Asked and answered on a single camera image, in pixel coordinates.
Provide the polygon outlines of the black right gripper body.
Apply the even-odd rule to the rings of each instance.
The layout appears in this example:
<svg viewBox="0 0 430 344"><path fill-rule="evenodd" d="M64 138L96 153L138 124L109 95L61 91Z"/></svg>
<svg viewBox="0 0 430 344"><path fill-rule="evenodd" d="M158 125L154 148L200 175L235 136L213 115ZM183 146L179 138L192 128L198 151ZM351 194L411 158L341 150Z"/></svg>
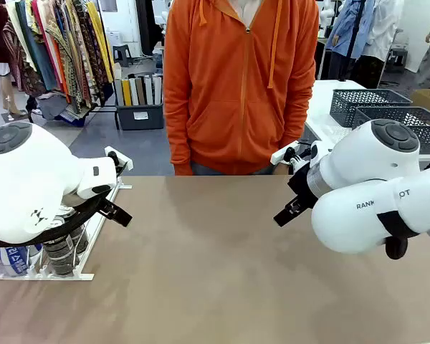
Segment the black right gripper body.
<svg viewBox="0 0 430 344"><path fill-rule="evenodd" d="M307 174L310 164L305 163L300 169L296 170L288 182L288 186L295 193L295 197L290 202L292 211L305 211L312 209L317 202L317 197L311 192L307 183Z"/></svg>

